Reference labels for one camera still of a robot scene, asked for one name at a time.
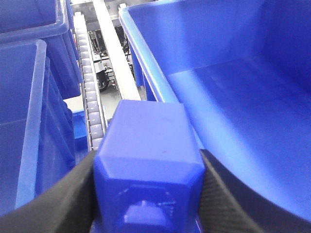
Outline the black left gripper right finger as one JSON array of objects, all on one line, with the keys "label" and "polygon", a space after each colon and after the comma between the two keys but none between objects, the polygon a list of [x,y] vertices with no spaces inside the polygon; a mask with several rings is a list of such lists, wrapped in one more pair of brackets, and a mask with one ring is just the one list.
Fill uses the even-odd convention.
[{"label": "black left gripper right finger", "polygon": [[204,233],[309,233],[311,223],[267,200],[233,175],[208,150],[199,205]]}]

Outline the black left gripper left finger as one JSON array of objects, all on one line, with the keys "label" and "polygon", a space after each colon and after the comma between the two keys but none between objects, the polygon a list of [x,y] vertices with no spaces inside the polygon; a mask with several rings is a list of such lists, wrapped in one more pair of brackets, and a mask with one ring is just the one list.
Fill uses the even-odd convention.
[{"label": "black left gripper left finger", "polygon": [[0,218],[2,233],[88,233],[95,218],[95,152],[49,190]]}]

